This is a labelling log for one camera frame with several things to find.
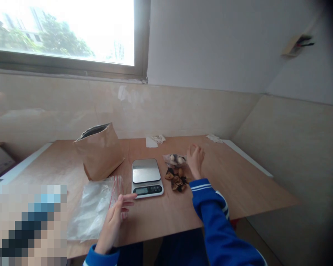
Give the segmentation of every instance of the blue sleeve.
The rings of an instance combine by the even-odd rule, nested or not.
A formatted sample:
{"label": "blue sleeve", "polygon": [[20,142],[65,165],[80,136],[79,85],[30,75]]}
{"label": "blue sleeve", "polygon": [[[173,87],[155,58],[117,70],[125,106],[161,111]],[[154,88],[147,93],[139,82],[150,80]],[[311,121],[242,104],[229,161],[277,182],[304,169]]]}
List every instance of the blue sleeve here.
{"label": "blue sleeve", "polygon": [[116,266],[120,250],[112,248],[107,255],[101,255],[95,252],[96,244],[92,245],[83,266]]}
{"label": "blue sleeve", "polygon": [[236,236],[229,223],[227,202],[208,179],[192,181],[190,187],[195,211],[205,227],[205,245],[211,266],[266,266],[258,250]]}

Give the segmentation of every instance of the hand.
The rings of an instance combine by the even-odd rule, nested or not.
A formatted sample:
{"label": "hand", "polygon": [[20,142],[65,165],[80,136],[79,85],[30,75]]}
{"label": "hand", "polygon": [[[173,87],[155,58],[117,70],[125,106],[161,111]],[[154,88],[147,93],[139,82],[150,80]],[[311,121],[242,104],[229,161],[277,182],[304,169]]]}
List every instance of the hand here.
{"label": "hand", "polygon": [[118,230],[121,225],[121,212],[128,212],[127,206],[133,206],[133,200],[137,197],[137,193],[119,195],[118,200],[114,206],[110,208],[106,214],[104,225],[100,233],[99,240],[97,241],[95,252],[105,255],[110,252],[113,244],[116,241]]}
{"label": "hand", "polygon": [[204,149],[200,148],[199,146],[193,144],[196,149],[191,155],[191,146],[188,148],[188,152],[186,154],[188,159],[188,165],[190,167],[191,173],[196,180],[201,179],[201,166],[202,162],[204,161],[205,152]]}

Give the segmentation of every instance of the small plastic bag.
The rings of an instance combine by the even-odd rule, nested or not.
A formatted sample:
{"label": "small plastic bag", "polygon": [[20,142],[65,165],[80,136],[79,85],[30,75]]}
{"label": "small plastic bag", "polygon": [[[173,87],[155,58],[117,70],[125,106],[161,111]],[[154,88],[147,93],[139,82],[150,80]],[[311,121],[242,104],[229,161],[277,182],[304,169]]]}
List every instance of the small plastic bag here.
{"label": "small plastic bag", "polygon": [[163,155],[163,159],[170,168],[181,168],[187,165],[185,155],[167,154]]}
{"label": "small plastic bag", "polygon": [[115,204],[120,194],[123,194],[120,175],[86,184],[80,202],[69,221],[67,240],[83,242],[98,239],[107,211]]}

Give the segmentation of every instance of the kraft paper bag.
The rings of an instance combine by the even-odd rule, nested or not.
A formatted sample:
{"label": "kraft paper bag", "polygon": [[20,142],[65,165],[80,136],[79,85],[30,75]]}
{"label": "kraft paper bag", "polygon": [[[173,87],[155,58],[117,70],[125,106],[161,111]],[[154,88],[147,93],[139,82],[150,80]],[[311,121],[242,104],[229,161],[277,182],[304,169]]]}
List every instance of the kraft paper bag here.
{"label": "kraft paper bag", "polygon": [[112,123],[88,129],[73,143],[90,181],[107,178],[125,160]]}

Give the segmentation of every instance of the digital kitchen scale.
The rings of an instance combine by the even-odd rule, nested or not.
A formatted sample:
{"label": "digital kitchen scale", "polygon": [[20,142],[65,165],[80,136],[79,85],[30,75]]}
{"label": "digital kitchen scale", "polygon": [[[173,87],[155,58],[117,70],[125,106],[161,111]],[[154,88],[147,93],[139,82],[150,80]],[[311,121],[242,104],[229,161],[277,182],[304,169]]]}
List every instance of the digital kitchen scale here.
{"label": "digital kitchen scale", "polygon": [[133,161],[132,193],[137,193],[137,198],[154,197],[164,193],[156,159]]}

